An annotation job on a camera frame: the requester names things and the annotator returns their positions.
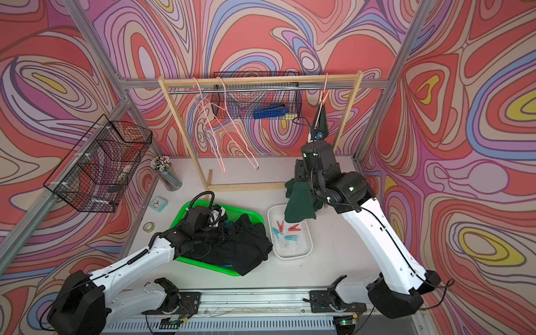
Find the black t-shirt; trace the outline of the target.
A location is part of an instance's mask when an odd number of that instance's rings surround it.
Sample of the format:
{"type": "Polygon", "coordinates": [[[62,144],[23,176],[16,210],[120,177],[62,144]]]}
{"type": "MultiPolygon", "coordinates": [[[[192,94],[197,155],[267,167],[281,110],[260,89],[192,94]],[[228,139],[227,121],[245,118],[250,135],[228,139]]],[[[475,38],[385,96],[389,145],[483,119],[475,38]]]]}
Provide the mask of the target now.
{"type": "Polygon", "coordinates": [[[231,267],[238,275],[245,276],[268,259],[273,244],[267,237],[263,223],[251,220],[247,214],[223,221],[219,226],[224,223],[234,224],[232,241],[211,243],[209,231],[212,228],[203,228],[194,233],[193,250],[186,252],[183,257],[216,267],[231,267]]]}

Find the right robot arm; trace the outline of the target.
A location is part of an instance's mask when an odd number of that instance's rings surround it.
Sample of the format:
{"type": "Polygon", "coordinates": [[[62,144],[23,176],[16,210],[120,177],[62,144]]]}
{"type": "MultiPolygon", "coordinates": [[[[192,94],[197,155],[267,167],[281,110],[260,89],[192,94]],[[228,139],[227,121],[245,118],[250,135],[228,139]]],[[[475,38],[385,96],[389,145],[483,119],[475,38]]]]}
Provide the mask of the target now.
{"type": "Polygon", "coordinates": [[[417,313],[423,296],[439,288],[439,274],[410,254],[367,180],[358,172],[342,173],[329,143],[313,140],[301,147],[301,154],[295,179],[307,182],[312,195],[342,215],[380,269],[370,278],[342,279],[335,285],[336,296],[347,304],[372,304],[391,319],[417,313]]]}

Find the pink hanger of black shirt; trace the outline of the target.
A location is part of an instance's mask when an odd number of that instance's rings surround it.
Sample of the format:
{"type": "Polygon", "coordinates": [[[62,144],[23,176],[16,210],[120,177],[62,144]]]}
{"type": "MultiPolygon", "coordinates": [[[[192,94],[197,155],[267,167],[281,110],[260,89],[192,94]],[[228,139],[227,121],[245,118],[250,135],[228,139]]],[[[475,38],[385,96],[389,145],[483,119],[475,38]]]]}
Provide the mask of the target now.
{"type": "Polygon", "coordinates": [[[228,107],[228,100],[227,100],[227,96],[228,96],[227,95],[227,86],[226,86],[225,82],[223,81],[223,79],[221,77],[218,76],[216,79],[220,82],[220,84],[221,84],[221,86],[223,88],[223,110],[226,112],[231,124],[233,125],[234,129],[237,132],[237,135],[240,137],[240,140],[242,141],[242,144],[243,144],[243,146],[238,145],[238,147],[240,148],[241,153],[244,155],[244,157],[253,166],[253,168],[255,170],[259,170],[260,169],[260,164],[258,163],[258,161],[257,161],[256,157],[254,156],[253,152],[249,149],[248,143],[245,140],[244,136],[242,135],[242,132],[241,132],[240,128],[235,123],[234,119],[231,117],[230,109],[228,107]]]}

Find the pink hanger of teal shirt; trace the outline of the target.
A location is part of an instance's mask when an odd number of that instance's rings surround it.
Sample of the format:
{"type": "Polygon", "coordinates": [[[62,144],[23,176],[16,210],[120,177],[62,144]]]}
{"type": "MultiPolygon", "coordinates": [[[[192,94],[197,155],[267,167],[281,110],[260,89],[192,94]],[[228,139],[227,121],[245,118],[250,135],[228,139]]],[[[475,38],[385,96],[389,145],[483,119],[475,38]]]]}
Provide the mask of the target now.
{"type": "Polygon", "coordinates": [[[196,104],[197,104],[198,110],[200,111],[200,114],[204,117],[205,131],[207,132],[207,134],[211,135],[212,142],[211,142],[210,145],[211,145],[211,148],[213,149],[214,156],[215,156],[216,161],[217,161],[217,163],[218,163],[218,165],[220,167],[221,172],[223,174],[226,174],[226,166],[225,166],[225,163],[223,162],[223,156],[221,155],[221,151],[220,151],[217,139],[216,139],[216,134],[214,132],[214,128],[213,128],[213,126],[211,124],[211,121],[209,121],[207,105],[205,103],[205,98],[204,98],[203,93],[202,93],[201,85],[200,85],[200,83],[199,83],[197,78],[194,78],[193,80],[195,82],[195,87],[197,87],[197,89],[199,91],[199,98],[196,101],[196,104]]]}

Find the red plastic clothespin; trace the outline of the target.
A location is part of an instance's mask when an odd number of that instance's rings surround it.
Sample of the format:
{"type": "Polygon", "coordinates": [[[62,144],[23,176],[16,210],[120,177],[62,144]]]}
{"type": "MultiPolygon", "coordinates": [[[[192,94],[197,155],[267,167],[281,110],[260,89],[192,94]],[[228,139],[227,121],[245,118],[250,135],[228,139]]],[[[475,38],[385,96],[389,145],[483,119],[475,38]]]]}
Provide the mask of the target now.
{"type": "Polygon", "coordinates": [[[301,233],[302,231],[302,228],[300,227],[300,224],[296,224],[296,225],[293,225],[293,226],[290,226],[286,232],[290,235],[292,234],[296,234],[296,233],[301,233]]]}

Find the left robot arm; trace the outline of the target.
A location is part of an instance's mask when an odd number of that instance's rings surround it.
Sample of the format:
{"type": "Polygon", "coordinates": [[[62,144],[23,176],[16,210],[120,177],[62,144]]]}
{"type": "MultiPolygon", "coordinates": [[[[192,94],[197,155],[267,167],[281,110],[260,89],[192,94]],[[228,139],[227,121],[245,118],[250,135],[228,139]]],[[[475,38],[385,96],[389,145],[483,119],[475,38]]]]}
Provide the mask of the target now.
{"type": "Polygon", "coordinates": [[[103,269],[71,274],[50,306],[46,321],[58,334],[100,334],[116,322],[147,311],[175,313],[181,304],[179,289],[165,278],[128,290],[152,270],[194,250],[203,241],[214,241],[223,230],[225,210],[210,202],[192,200],[185,217],[174,227],[155,233],[135,254],[103,269]]]}

